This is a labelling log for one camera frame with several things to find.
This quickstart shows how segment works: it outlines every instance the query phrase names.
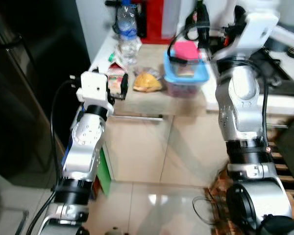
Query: cabinet handle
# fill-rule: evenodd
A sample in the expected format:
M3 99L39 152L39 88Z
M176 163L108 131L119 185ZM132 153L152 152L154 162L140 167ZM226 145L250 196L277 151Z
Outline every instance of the cabinet handle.
M269 128L276 128L276 129L288 129L287 125L279 125L279 124L267 124Z
M133 120L144 120L144 121L163 121L163 116L158 117L136 117L136 116L122 116L122 115L112 115L112 118L123 118L123 119L133 119Z

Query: countertop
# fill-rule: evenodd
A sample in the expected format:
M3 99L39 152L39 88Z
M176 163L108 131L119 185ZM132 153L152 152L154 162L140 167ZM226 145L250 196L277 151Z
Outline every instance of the countertop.
M108 58L118 43L115 33L110 30L107 38L93 60L89 70L99 67L99 72L107 72L110 63ZM136 66L162 69L163 52L167 45L142 45L138 54ZM271 52L273 58L281 59L281 68L294 80L294 59L285 53ZM138 114L198 116L208 111L218 111L219 106L215 97L216 73L214 68L207 64L210 79L201 87L201 92L194 99L173 98L164 92L141 93L133 91L135 76L129 70L129 89L125 101L116 101L116 112L132 112ZM259 96L258 106L261 109L263 95ZM270 95L268 97L267 113L273 115L294 116L294 97Z

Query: black refrigerator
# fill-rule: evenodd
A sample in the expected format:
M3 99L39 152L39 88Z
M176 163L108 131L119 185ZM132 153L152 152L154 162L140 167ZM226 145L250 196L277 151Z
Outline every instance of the black refrigerator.
M15 185L53 183L49 133L59 85L90 66L75 0L0 0L0 175ZM63 153L79 105L60 93L54 113Z

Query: water bottle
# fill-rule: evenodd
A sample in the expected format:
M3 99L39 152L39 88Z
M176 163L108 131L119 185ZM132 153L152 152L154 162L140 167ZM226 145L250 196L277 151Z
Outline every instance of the water bottle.
M118 27L120 32L120 46L124 62L128 65L136 63L137 26L135 12L130 0L123 0L122 7L118 9Z

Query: kitchen cabinet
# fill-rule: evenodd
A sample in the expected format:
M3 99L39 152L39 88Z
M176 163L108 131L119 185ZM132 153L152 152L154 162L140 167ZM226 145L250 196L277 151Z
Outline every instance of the kitchen cabinet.
M227 160L218 113L174 116L161 183L208 187Z
M163 120L110 117L106 124L106 147L116 181L158 183L164 164L172 116Z

